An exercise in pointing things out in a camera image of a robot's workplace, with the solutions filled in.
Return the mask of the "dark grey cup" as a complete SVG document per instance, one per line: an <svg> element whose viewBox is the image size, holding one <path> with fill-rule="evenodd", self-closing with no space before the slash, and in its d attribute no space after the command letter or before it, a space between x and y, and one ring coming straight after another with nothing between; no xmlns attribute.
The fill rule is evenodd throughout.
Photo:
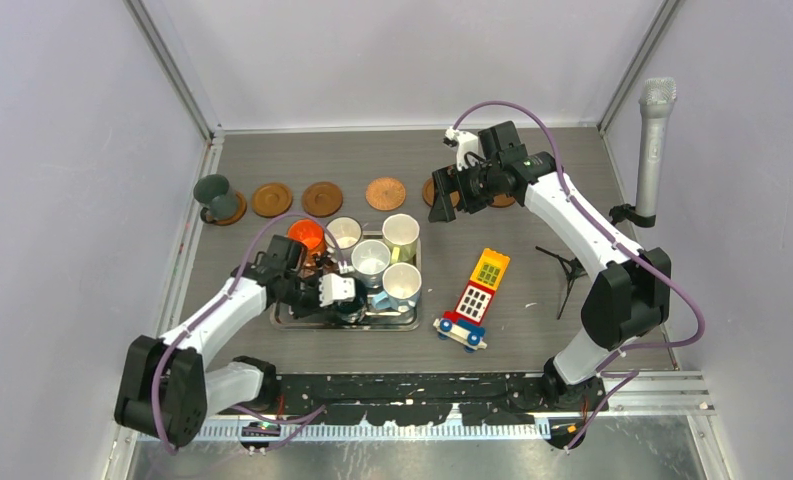
<svg viewBox="0 0 793 480"><path fill-rule="evenodd" d="M194 185L192 193L196 202L209 209L209 213L217 219L226 219L236 210L235 190L227 177L221 174L210 174L202 177Z"/></svg>

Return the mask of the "light blue handled cup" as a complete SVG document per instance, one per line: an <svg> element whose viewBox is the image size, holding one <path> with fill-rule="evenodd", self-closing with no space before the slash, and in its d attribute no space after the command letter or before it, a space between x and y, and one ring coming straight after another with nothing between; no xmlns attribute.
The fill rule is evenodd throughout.
<svg viewBox="0 0 793 480"><path fill-rule="evenodd" d="M372 308L408 312L417 305L421 294L421 272L408 263L390 265L383 273L381 286L382 291L370 299Z"/></svg>

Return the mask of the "silver metal tray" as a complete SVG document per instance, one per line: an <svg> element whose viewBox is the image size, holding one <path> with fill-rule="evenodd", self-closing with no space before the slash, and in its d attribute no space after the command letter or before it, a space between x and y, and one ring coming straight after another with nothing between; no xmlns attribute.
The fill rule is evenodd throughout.
<svg viewBox="0 0 793 480"><path fill-rule="evenodd" d="M377 239L383 241L382 233L379 231L363 231L363 239ZM409 262L420 271L419 253ZM319 268L314 270L313 275L317 274L320 278L328 273L335 273L341 276L352 277L355 279L356 297L362 298L367 303L367 311L364 318L356 324L346 324L336 318L333 313L332 305L323 307L323 311L304 318L294 318L292 310L288 305L278 304L271 313L272 324L282 330L324 330L324 329L346 329L346 330L393 330L406 331L416 328L419 323L418 303L405 313L393 310L378 310L372 308L370 299L375 294L382 291L380 288L368 288L354 276L354 269L351 265L351 255L344 257L340 252L329 253L326 248L324 258L318 262Z"/></svg>

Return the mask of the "grey white cup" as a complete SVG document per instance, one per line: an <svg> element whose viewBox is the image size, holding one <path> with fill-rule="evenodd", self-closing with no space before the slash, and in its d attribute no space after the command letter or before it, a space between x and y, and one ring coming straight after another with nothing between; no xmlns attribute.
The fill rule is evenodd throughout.
<svg viewBox="0 0 793 480"><path fill-rule="evenodd" d="M354 276L368 288L380 288L385 270L391 263L391 251L381 240L360 241L351 254Z"/></svg>

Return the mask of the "colourful toy brick truck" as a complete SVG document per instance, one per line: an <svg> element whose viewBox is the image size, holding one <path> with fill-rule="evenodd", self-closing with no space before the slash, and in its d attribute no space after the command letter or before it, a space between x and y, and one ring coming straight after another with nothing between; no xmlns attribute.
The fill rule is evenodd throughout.
<svg viewBox="0 0 793 480"><path fill-rule="evenodd" d="M439 339L456 341L468 353L487 348L483 320L509 263L508 256L483 249L455 307L433 321Z"/></svg>

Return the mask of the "light patterned wooden coaster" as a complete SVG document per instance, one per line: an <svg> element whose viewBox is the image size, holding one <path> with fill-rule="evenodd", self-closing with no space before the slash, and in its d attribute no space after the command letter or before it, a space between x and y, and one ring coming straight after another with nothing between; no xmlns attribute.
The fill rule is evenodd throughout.
<svg viewBox="0 0 793 480"><path fill-rule="evenodd" d="M396 178L379 177L369 183L365 192L365 199L376 210L392 211L404 203L406 188Z"/></svg>

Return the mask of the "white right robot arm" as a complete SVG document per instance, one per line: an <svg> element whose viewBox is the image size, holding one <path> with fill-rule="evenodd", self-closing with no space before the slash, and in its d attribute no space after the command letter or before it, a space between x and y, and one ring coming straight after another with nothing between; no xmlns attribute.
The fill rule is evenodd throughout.
<svg viewBox="0 0 793 480"><path fill-rule="evenodd" d="M431 174L430 222L451 222L458 212L477 213L495 197L510 196L564 241L591 281L582 328L546 362L538 388L545 405L568 410L612 354L668 318L671 260L612 227L578 196L558 158L527 151L512 122L476 134L450 127L443 142L455 162Z"/></svg>

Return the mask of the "orange cup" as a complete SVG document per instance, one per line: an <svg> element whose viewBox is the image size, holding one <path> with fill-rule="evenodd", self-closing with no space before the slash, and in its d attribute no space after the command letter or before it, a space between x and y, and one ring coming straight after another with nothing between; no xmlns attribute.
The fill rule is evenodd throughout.
<svg viewBox="0 0 793 480"><path fill-rule="evenodd" d="M295 221L287 229L286 234L288 238L296 240L306 247L306 264L314 264L315 256L321 256L326 251L324 230L314 220L301 219Z"/></svg>

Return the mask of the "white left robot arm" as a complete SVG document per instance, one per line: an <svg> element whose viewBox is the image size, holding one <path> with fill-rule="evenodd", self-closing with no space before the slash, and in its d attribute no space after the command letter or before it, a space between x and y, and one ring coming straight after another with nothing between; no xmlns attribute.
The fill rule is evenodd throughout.
<svg viewBox="0 0 793 480"><path fill-rule="evenodd" d="M318 288L299 274L306 254L303 243L275 235L185 322L156 338L137 337L127 350L115 422L177 449L197 436L207 418L233 406L270 412L280 396L273 364L238 356L223 368L206 368L244 325L273 304L319 308Z"/></svg>

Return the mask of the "silver grey microphone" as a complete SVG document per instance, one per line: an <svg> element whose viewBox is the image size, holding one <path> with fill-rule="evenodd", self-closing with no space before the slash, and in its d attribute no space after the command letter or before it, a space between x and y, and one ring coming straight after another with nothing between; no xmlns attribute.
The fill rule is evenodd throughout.
<svg viewBox="0 0 793 480"><path fill-rule="evenodd" d="M649 78L644 82L639 99L641 137L635 202L635 213L642 218L642 226L651 227L655 223L666 129L676 100L673 77Z"/></svg>

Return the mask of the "brown wooden coaster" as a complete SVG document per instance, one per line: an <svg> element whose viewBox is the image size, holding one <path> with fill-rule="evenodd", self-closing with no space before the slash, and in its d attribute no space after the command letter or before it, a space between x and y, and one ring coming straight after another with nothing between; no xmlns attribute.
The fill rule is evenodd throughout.
<svg viewBox="0 0 793 480"><path fill-rule="evenodd" d="M293 204L292 190L284 183L271 182L258 187L251 197L252 210L261 217L274 218Z"/></svg>
<svg viewBox="0 0 793 480"><path fill-rule="evenodd" d="M314 217L332 216L340 210L342 204L342 190L332 182L313 183L302 194L303 210Z"/></svg>
<svg viewBox="0 0 793 480"><path fill-rule="evenodd" d="M507 208L516 203L516 199L507 194L496 195L490 206L493 208Z"/></svg>
<svg viewBox="0 0 793 480"><path fill-rule="evenodd" d="M452 206L456 208L458 203L460 202L459 191L457 190L453 180L446 180L444 184L451 188L451 191L449 192L450 201ZM434 205L434 202L437 198L437 194L435 193L435 182L433 178L428 178L425 181L422 189L422 198L429 207L432 207Z"/></svg>
<svg viewBox="0 0 793 480"><path fill-rule="evenodd" d="M226 219L217 219L209 213L209 209L207 207L203 207L200 211L200 220L205 224L217 226L229 226L238 222L246 214L248 210L248 203L245 196L241 192L236 191L235 196L236 210L233 215Z"/></svg>

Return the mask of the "yellow green handled cup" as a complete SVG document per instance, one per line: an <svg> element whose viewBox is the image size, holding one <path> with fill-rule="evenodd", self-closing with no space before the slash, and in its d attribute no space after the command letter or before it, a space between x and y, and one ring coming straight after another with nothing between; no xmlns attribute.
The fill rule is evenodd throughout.
<svg viewBox="0 0 793 480"><path fill-rule="evenodd" d="M382 224L382 238L390 249L391 264L409 262L417 253L420 225L408 214L391 215Z"/></svg>

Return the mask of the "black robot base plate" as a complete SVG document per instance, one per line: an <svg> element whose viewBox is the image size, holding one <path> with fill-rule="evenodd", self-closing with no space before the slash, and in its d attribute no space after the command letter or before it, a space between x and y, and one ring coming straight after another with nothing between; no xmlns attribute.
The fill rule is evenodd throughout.
<svg viewBox="0 0 793 480"><path fill-rule="evenodd" d="M452 413L466 426L524 425L546 412L581 421L607 408L605 393L596 379L551 394L539 373L286 374L267 411L293 418L323 406L317 424L345 426L437 426Z"/></svg>

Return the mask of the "dark teal cup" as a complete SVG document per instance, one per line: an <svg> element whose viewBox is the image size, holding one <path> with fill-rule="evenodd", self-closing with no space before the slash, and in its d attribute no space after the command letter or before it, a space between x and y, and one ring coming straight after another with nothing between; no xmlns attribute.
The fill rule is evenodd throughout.
<svg viewBox="0 0 793 480"><path fill-rule="evenodd" d="M366 315L367 303L362 298L355 298L352 301L335 302L332 305L332 310L341 322L356 324Z"/></svg>

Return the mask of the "white metallic cup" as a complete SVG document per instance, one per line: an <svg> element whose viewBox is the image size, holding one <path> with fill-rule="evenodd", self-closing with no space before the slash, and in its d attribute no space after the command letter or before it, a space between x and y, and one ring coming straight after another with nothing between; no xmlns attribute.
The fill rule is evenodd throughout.
<svg viewBox="0 0 793 480"><path fill-rule="evenodd" d="M361 224L352 217L337 217L326 225L330 235L325 236L326 248L329 253L340 252L349 257L356 245L363 239Z"/></svg>

